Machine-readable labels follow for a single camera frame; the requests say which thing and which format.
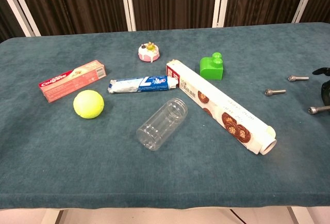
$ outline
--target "green toy block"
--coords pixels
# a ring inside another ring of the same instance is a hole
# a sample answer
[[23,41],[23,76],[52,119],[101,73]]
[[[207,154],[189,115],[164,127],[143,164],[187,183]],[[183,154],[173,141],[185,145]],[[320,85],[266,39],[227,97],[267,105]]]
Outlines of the green toy block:
[[223,60],[219,52],[213,53],[212,57],[203,57],[200,62],[200,76],[204,79],[222,80]]

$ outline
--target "transparent jar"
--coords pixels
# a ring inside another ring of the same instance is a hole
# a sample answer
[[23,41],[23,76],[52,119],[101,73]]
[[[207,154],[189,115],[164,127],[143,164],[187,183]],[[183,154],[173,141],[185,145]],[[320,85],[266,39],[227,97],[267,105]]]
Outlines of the transparent jar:
[[156,151],[169,138],[188,114],[188,107],[181,99],[167,101],[136,131],[139,141]]

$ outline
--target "screw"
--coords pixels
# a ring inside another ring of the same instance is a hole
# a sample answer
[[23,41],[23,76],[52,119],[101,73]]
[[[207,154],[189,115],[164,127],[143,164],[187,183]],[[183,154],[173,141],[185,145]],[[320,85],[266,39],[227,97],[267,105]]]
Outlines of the screw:
[[272,90],[272,89],[266,89],[265,95],[266,96],[271,96],[271,95],[276,95],[276,94],[284,94],[286,93],[287,90]]
[[307,81],[309,80],[308,76],[289,76],[288,81],[295,82],[295,81]]
[[330,110],[330,105],[323,106],[323,107],[310,107],[308,109],[308,113],[310,113],[311,115],[314,115],[318,112],[323,112],[323,111],[326,111],[326,110]]

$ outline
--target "tennis ball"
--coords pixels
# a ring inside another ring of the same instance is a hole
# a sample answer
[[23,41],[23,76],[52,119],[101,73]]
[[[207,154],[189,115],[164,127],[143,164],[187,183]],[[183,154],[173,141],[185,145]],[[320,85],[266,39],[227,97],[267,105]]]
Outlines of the tennis ball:
[[80,92],[73,101],[75,112],[82,118],[95,118],[103,111],[103,97],[96,91]]

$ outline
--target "long box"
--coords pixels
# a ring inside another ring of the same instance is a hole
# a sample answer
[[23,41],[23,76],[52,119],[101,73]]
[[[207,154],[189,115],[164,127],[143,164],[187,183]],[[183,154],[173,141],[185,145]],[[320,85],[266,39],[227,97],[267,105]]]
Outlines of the long box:
[[267,154],[277,143],[275,130],[179,60],[167,63],[167,76],[247,149]]
[[94,60],[39,84],[48,102],[53,102],[106,76],[104,65]]

